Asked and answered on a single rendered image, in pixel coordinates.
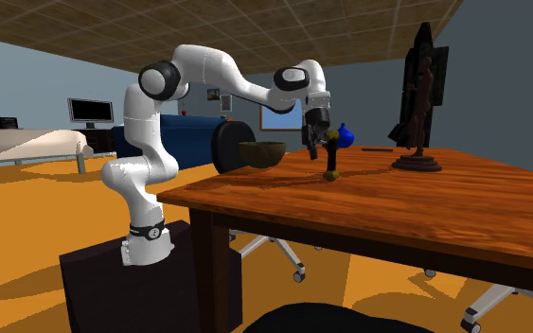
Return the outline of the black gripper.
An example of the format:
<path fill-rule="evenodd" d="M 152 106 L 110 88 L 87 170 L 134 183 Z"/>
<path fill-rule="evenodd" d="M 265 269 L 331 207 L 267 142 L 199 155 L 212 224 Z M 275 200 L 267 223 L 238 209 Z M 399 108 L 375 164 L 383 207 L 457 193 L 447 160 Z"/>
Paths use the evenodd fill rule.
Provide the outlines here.
<path fill-rule="evenodd" d="M 304 114 L 305 124 L 302 126 L 302 144 L 310 153 L 310 158 L 318 158 L 317 135 L 323 135 L 329 128 L 329 110 L 313 108 Z"/>

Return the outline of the black dumbbell with yellow ends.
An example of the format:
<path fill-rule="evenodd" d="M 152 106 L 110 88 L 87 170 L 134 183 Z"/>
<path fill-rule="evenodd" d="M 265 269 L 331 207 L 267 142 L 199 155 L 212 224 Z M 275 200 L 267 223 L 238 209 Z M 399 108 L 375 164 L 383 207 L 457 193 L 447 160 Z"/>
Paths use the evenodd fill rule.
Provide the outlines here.
<path fill-rule="evenodd" d="M 327 132 L 327 145 L 328 152 L 327 170 L 323 174 L 323 178 L 328 182 L 333 182 L 339 177 L 339 172 L 336 169 L 336 151 L 337 143 L 339 139 L 338 131 Z"/>

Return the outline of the blue vase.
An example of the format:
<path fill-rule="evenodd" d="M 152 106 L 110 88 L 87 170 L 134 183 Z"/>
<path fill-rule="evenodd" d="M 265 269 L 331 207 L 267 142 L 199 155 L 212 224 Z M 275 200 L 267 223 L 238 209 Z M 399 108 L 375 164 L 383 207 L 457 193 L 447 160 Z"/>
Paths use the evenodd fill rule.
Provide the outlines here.
<path fill-rule="evenodd" d="M 354 134 L 346 128 L 346 124 L 342 123 L 338 129 L 338 141 L 337 147 L 339 149 L 344 149 L 350 147 L 354 142 Z"/>

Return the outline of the dark olive bowl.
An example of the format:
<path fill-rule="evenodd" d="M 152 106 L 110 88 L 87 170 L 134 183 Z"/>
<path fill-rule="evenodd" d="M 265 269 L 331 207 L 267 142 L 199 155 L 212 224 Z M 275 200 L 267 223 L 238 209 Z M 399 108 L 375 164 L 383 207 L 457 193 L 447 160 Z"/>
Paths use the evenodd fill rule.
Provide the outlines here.
<path fill-rule="evenodd" d="M 268 168 L 276 166 L 286 153 L 284 142 L 240 142 L 240 157 L 250 166 Z"/>

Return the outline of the brown wooden table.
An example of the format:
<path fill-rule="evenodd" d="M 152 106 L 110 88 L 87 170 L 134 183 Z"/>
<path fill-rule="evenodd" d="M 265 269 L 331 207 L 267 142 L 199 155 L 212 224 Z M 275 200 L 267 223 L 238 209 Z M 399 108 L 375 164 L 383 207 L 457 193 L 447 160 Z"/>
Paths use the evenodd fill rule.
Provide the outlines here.
<path fill-rule="evenodd" d="M 337 153 L 338 179 L 304 151 L 162 192 L 189 210 L 203 333 L 228 333 L 232 229 L 533 290 L 533 172 L 433 149 L 438 172 L 397 151 Z"/>

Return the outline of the office chair with white base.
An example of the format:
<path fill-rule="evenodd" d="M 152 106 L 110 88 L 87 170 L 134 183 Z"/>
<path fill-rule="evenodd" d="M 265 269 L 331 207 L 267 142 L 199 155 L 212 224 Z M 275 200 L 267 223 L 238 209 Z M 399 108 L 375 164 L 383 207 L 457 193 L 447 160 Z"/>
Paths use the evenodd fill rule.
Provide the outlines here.
<path fill-rule="evenodd" d="M 280 248 L 280 250 L 287 256 L 287 258 L 290 260 L 290 262 L 295 267 L 295 272 L 293 274 L 293 280 L 296 283 L 301 283 L 306 277 L 305 266 L 301 262 L 301 260 L 298 258 L 296 253 L 293 251 L 291 246 L 284 239 L 275 238 L 275 237 L 267 237 L 267 236 L 256 236 L 251 242 L 246 244 L 240 250 L 241 258 L 244 258 L 248 254 L 256 250 L 259 246 L 261 246 L 266 241 L 275 243 Z"/>
<path fill-rule="evenodd" d="M 461 321 L 461 327 L 467 333 L 480 333 L 481 325 L 478 320 L 482 318 L 495 306 L 500 304 L 510 294 L 521 293 L 533 299 L 533 290 L 519 289 L 510 286 L 493 284 L 485 293 L 483 293 L 472 305 L 466 310 Z"/>

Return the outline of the brown human figure statue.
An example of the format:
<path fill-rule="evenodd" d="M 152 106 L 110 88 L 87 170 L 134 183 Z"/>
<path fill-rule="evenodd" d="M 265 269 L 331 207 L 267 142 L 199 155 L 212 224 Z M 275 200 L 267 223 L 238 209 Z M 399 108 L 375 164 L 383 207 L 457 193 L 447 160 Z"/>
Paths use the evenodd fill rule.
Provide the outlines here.
<path fill-rule="evenodd" d="M 418 64 L 418 86 L 408 84 L 407 89 L 417 92 L 416 107 L 413 111 L 412 117 L 409 122 L 409 136 L 406 143 L 406 148 L 416 147 L 416 151 L 412 155 L 401 155 L 391 167 L 424 171 L 424 172 L 436 172 L 441 171 L 442 166 L 439 165 L 432 156 L 424 156 L 424 122 L 427 113 L 431 109 L 431 102 L 429 101 L 430 93 L 433 88 L 434 75 L 430 70 L 432 64 L 431 57 L 423 57 L 419 60 Z"/>

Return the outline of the tall black sculpture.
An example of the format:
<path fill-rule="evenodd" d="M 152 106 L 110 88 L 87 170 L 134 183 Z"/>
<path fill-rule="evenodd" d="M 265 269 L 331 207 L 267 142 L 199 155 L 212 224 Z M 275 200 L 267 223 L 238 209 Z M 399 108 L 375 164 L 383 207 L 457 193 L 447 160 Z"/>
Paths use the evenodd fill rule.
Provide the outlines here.
<path fill-rule="evenodd" d="M 396 142 L 397 147 L 404 147 L 408 139 L 408 125 L 416 107 L 417 93 L 408 91 L 408 83 L 417 82 L 419 60 L 425 56 L 432 58 L 430 70 L 434 76 L 433 89 L 430 93 L 429 101 L 431 109 L 427 113 L 424 122 L 425 142 L 424 147 L 429 147 L 433 108 L 441 106 L 444 97 L 444 85 L 448 64 L 449 47 L 434 47 L 431 26 L 429 22 L 422 23 L 414 39 L 414 46 L 409 49 L 405 58 L 404 75 L 402 84 L 402 95 L 400 105 L 400 122 L 388 134 L 388 137 Z"/>

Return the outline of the black office chair seat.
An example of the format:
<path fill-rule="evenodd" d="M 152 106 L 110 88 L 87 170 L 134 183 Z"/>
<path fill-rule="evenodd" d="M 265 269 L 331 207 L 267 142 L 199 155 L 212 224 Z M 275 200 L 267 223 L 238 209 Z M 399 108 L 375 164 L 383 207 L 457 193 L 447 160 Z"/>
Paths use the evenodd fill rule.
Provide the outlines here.
<path fill-rule="evenodd" d="M 434 333 L 398 320 L 364 315 L 322 303 L 298 303 L 271 310 L 243 333 Z"/>

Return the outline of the dark television cabinet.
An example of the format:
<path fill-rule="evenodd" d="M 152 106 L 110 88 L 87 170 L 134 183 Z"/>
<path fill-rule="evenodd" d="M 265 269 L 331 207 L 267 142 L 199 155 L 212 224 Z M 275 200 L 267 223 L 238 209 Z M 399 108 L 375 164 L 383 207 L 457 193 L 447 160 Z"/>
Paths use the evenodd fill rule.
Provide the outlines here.
<path fill-rule="evenodd" d="M 94 153 L 105 153 L 115 151 L 115 141 L 112 131 L 109 129 L 79 129 Z"/>

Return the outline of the black television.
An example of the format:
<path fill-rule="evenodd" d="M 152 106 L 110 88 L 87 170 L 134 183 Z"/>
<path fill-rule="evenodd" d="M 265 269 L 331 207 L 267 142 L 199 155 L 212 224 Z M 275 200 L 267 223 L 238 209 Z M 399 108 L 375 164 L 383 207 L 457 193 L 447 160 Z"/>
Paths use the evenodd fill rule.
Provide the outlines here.
<path fill-rule="evenodd" d="M 113 123 L 114 111 L 111 101 L 68 98 L 70 121 L 85 123 L 87 129 L 94 129 L 96 123 Z"/>

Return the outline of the dark robot stand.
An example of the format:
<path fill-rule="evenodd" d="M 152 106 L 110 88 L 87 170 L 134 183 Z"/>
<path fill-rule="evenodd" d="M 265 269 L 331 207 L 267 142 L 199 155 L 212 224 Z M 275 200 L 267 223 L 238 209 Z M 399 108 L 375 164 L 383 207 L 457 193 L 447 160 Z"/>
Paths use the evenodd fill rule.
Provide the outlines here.
<path fill-rule="evenodd" d="M 113 239 L 60 256 L 72 333 L 201 333 L 190 226 L 167 225 L 175 249 L 125 266 Z"/>

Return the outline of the bed with beige cover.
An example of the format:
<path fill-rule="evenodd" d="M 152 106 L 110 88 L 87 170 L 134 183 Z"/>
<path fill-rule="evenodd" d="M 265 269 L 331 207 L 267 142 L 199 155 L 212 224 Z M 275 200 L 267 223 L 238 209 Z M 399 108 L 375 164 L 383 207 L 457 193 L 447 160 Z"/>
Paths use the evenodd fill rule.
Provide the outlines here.
<path fill-rule="evenodd" d="M 79 131 L 0 129 L 0 163 L 12 161 L 19 165 L 23 160 L 73 156 L 77 158 L 79 174 L 83 174 L 84 158 L 93 154 Z"/>

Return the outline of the blue window with wooden frame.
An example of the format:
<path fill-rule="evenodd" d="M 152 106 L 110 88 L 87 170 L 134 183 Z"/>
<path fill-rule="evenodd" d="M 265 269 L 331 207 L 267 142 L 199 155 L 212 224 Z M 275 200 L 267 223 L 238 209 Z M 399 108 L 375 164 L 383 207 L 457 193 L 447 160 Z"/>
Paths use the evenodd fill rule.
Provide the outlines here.
<path fill-rule="evenodd" d="M 301 130 L 303 108 L 301 99 L 298 98 L 292 110 L 286 114 L 277 114 L 271 109 L 260 107 L 260 129 L 262 131 L 294 131 Z"/>

